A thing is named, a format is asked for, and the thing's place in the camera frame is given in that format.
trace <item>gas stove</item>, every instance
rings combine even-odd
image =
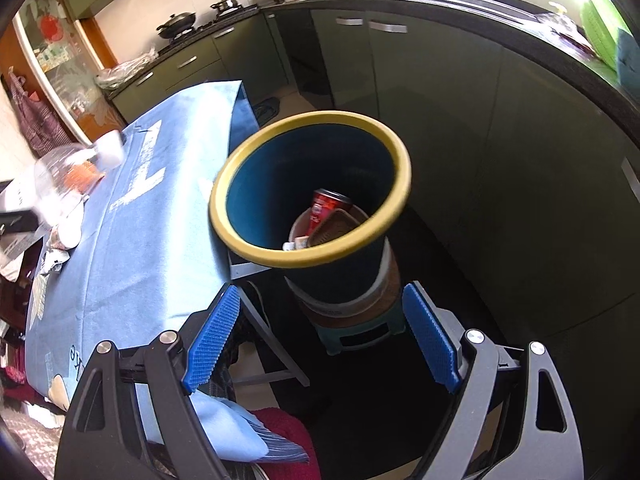
[[[243,7],[242,5],[238,5],[237,7],[233,7],[232,9],[227,9],[227,10],[224,10],[223,12],[219,12],[218,15],[213,20],[211,20],[210,22],[205,23],[204,25],[201,25],[198,28],[191,27],[188,30],[185,30],[185,31],[181,32],[180,34],[178,34],[175,38],[173,38],[169,42],[169,44],[167,46],[162,47],[158,51],[158,55],[162,56],[162,54],[165,54],[165,53],[169,52],[176,45],[184,43],[189,38],[192,38],[196,34],[200,34],[204,30],[207,30],[208,28],[214,27],[219,22],[222,22],[223,20],[226,20],[227,18],[231,18],[232,16],[235,16],[236,14],[238,14],[238,13],[244,11],[244,10],[251,10],[251,9],[254,9],[254,8],[257,8],[257,6],[254,5],[254,6],[249,6],[249,7]]]

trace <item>red can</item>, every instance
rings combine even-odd
[[[314,191],[314,199],[311,203],[311,215],[309,215],[309,229],[306,230],[306,236],[309,236],[316,227],[324,220],[334,209],[351,209],[351,199],[326,189],[316,189]]]

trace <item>drawer handle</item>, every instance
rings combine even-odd
[[[622,167],[623,173],[626,176],[626,181],[629,183],[629,186],[631,187],[631,191],[633,191],[634,195],[638,199],[638,202],[640,202],[640,180],[638,180],[638,176],[636,175],[634,168],[631,167],[631,163],[629,163],[629,161],[626,160],[626,157],[622,161],[621,167]]]
[[[375,30],[382,30],[383,32],[398,32],[400,34],[406,34],[406,25],[387,25],[386,23],[369,22],[369,28]]]
[[[187,66],[189,63],[193,63],[194,61],[196,61],[196,59],[198,59],[198,56],[193,56],[191,59],[188,59],[184,63],[180,63],[180,65],[178,65],[178,68],[183,68]]]
[[[154,73],[153,72],[149,72],[147,75],[145,75],[140,81],[138,81],[136,83],[136,86],[140,86],[142,85],[143,82],[145,82],[147,79],[149,79]]]
[[[360,18],[336,18],[335,23],[338,25],[363,25],[364,20]]]
[[[213,37],[214,38],[221,38],[222,36],[224,36],[225,34],[228,34],[230,32],[233,32],[234,30],[236,30],[235,27],[229,27],[227,30],[223,30],[222,32],[219,32],[217,34],[214,34]]]

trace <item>yellow trash can rim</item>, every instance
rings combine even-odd
[[[233,229],[226,214],[229,187],[242,163],[260,146],[281,134],[312,124],[344,124],[359,128],[380,140],[393,160],[396,175],[391,191],[382,206],[353,231],[337,240],[297,251],[266,249],[243,240]],[[250,262],[267,267],[295,269],[326,264],[354,253],[386,232],[396,220],[411,189],[411,162],[406,147],[399,137],[381,122],[353,112],[337,110],[299,114],[266,126],[249,137],[229,155],[218,173],[209,199],[211,223],[221,240],[233,252]]]

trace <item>blue textured pad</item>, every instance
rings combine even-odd
[[[206,383],[240,313],[238,288],[231,285],[204,323],[187,356],[182,384],[189,393]]]
[[[437,383],[444,384],[449,393],[455,393],[462,382],[458,374],[456,350],[413,283],[402,292],[402,309],[433,378]]]

